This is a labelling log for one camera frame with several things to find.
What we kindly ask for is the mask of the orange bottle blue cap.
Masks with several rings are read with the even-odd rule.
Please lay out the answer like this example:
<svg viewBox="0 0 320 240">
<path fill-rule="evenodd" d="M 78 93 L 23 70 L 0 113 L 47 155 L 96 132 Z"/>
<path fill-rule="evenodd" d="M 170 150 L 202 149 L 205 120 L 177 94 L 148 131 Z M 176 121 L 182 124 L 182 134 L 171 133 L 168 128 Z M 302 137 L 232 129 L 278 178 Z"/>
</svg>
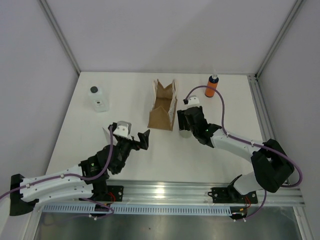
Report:
<svg viewBox="0 0 320 240">
<path fill-rule="evenodd" d="M 208 78 L 207 88 L 205 90 L 205 96 L 212 98 L 215 95 L 214 89 L 217 88 L 219 82 L 218 74 L 214 71 L 212 75 Z"/>
</svg>

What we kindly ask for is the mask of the green bottle white cap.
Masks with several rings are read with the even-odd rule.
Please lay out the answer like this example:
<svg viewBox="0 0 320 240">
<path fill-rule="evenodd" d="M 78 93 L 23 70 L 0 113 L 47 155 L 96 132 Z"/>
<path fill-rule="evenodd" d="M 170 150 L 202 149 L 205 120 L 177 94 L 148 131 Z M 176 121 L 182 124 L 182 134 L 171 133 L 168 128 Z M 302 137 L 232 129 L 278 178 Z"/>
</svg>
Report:
<svg viewBox="0 0 320 240">
<path fill-rule="evenodd" d="M 190 138 L 192 136 L 192 133 L 189 130 L 180 130 L 179 134 L 182 138 Z"/>
</svg>

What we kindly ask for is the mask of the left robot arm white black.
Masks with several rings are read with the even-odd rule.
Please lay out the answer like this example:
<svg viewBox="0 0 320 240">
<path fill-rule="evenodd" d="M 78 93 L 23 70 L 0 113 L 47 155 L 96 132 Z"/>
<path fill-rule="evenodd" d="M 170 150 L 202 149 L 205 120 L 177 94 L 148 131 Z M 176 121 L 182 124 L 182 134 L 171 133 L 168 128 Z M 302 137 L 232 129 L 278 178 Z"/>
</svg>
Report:
<svg viewBox="0 0 320 240">
<path fill-rule="evenodd" d="M 117 175 L 125 167 L 132 150 L 147 150 L 150 131 L 139 132 L 139 140 L 132 136 L 124 136 L 117 130 L 110 130 L 109 144 L 95 155 L 79 164 L 51 175 L 33 178 L 15 174 L 10 179 L 9 215 L 28 214 L 35 207 L 53 201 L 83 199 L 84 201 L 106 201 L 113 196 L 109 192 L 107 179 Z"/>
</svg>

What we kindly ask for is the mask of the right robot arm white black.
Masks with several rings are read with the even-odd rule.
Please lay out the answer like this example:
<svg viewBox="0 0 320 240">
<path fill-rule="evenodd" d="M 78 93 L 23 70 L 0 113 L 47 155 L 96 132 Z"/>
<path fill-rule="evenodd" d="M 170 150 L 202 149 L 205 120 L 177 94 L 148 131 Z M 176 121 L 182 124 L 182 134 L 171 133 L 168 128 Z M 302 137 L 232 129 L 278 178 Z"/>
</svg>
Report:
<svg viewBox="0 0 320 240">
<path fill-rule="evenodd" d="M 230 152 L 252 164 L 253 171 L 237 176 L 227 186 L 228 198 L 240 202 L 251 192 L 265 190 L 275 193 L 294 172 L 280 144 L 269 139 L 259 146 L 228 136 L 220 125 L 208 123 L 201 106 L 177 111 L 180 131 L 190 131 L 202 145 Z"/>
</svg>

